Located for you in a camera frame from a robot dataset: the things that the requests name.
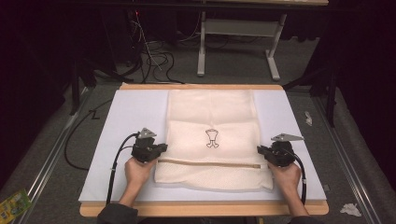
gray carpet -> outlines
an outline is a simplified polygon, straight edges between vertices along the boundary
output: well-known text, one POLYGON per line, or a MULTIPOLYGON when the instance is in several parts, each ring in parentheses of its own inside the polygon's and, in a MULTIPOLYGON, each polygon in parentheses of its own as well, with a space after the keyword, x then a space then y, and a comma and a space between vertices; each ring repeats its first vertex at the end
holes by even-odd
MULTIPOLYGON (((183 82, 285 84, 303 73, 317 44, 316 41, 299 43, 295 39, 281 41, 276 52, 276 63, 281 81, 275 83, 270 78, 269 69, 262 54, 262 46, 268 43, 268 39, 260 39, 253 43, 232 42, 223 49, 208 49, 205 77, 196 76, 197 46, 163 46, 159 51, 174 53, 175 67, 169 75, 171 78, 183 82)), ((216 45, 220 44, 218 42, 210 43, 211 47, 216 45)), ((157 77, 166 79, 164 72, 169 66, 170 63, 162 65, 162 71, 155 71, 157 77)), ((135 78, 136 81, 142 80, 139 73, 131 75, 131 77, 135 78)), ((153 75, 150 75, 148 80, 155 81, 153 75)), ((120 85, 116 81, 101 78, 98 78, 98 82, 99 85, 93 90, 89 101, 81 110, 80 119, 90 109, 112 98, 120 85)), ((356 203, 357 199, 349 185, 346 174, 341 168, 341 162, 326 129, 326 123, 320 116, 320 111, 305 91, 306 88, 299 87, 297 89, 297 91, 288 92, 290 104, 305 138, 312 161, 318 171, 319 179, 322 185, 330 188, 326 191, 330 213, 320 216, 318 219, 326 223, 367 223, 365 217, 353 217, 340 213, 345 203, 356 203), (304 122, 305 111, 308 111, 313 118, 314 124, 312 127, 304 122)), ((0 198, 2 200, 18 189, 29 189, 34 183, 35 177, 68 119, 68 113, 71 109, 70 95, 70 90, 68 90, 65 93, 66 103, 49 119, 13 176, 1 190, 0 198)), ((396 223, 395 215, 392 212, 392 209, 396 206, 394 190, 391 189, 386 178, 380 172, 369 149, 364 145, 359 130, 348 114, 347 106, 343 103, 340 94, 337 95, 337 103, 334 116, 335 130, 346 146, 347 153, 371 199, 373 199, 373 204, 382 222, 396 223)), ((99 117, 99 119, 87 118, 71 137, 67 154, 70 161, 75 165, 87 168, 90 166, 109 107, 110 104, 107 104, 99 108, 96 113, 96 117, 99 117)), ((78 211, 80 206, 78 196, 86 174, 85 171, 67 165, 64 157, 60 157, 27 223, 95 223, 94 218, 82 217, 78 211)), ((287 216, 265 217, 264 223, 287 223, 289 219, 287 216)), ((180 219, 159 220, 148 218, 145 223, 188 223, 188 221, 185 219, 180 222, 180 219)), ((213 220, 213 223, 231 223, 231 220, 219 218, 213 220)))

hand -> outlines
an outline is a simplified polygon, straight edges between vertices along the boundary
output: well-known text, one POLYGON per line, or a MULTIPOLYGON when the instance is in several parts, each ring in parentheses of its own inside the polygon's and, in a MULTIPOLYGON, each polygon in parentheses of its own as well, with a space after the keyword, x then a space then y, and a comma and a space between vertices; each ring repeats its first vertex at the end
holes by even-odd
POLYGON ((149 179, 150 170, 155 163, 157 163, 157 160, 142 163, 137 161, 135 158, 131 158, 125 162, 125 177, 127 185, 119 203, 129 207, 134 205, 134 200, 143 185, 149 179))
POLYGON ((294 163, 286 167, 277 167, 268 162, 268 166, 272 170, 283 196, 285 196, 290 214, 294 217, 309 216, 297 192, 301 176, 300 168, 294 163))

white paper scrap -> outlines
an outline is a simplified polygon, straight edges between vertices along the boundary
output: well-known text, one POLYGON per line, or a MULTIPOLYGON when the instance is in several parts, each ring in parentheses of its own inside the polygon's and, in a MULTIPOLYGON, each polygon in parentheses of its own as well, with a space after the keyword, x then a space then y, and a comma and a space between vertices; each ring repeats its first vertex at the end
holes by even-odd
POLYGON ((306 115, 305 123, 307 123, 309 126, 312 126, 312 118, 311 118, 311 115, 309 114, 308 111, 305 111, 305 115, 306 115))
POLYGON ((346 203, 344 207, 341 209, 340 213, 348 213, 349 215, 355 217, 361 217, 361 212, 359 212, 356 204, 353 203, 346 203))

crumpled tissue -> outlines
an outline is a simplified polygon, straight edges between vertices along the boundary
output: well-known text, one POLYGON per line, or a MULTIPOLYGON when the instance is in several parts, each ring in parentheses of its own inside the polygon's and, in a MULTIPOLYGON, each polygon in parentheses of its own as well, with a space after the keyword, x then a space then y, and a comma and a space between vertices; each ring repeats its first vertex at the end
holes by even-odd
POLYGON ((344 207, 341 209, 340 213, 348 213, 355 217, 361 217, 361 212, 359 212, 356 204, 346 203, 344 207))

cream fabric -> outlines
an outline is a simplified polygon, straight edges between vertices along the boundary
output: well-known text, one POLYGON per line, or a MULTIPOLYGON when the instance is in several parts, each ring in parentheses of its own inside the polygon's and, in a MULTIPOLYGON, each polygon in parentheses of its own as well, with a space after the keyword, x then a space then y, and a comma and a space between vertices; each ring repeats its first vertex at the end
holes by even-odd
POLYGON ((156 166, 158 183, 226 190, 273 187, 266 160, 257 153, 260 127, 252 91, 169 91, 166 144, 156 166))

